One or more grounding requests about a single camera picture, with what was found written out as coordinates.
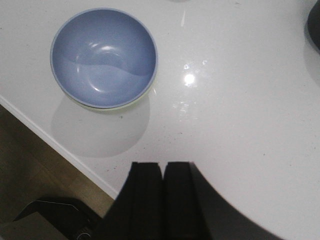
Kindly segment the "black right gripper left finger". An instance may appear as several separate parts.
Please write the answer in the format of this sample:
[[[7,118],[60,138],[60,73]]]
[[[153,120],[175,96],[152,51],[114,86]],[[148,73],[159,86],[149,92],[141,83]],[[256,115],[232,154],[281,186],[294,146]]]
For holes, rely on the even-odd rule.
[[[128,177],[94,231],[96,240],[161,240],[163,182],[155,162],[133,162]]]

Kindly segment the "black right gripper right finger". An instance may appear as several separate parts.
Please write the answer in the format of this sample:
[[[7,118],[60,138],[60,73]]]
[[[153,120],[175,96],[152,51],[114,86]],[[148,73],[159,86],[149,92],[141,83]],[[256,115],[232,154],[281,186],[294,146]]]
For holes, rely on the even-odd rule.
[[[230,205],[192,162],[164,171],[166,240],[277,240]]]

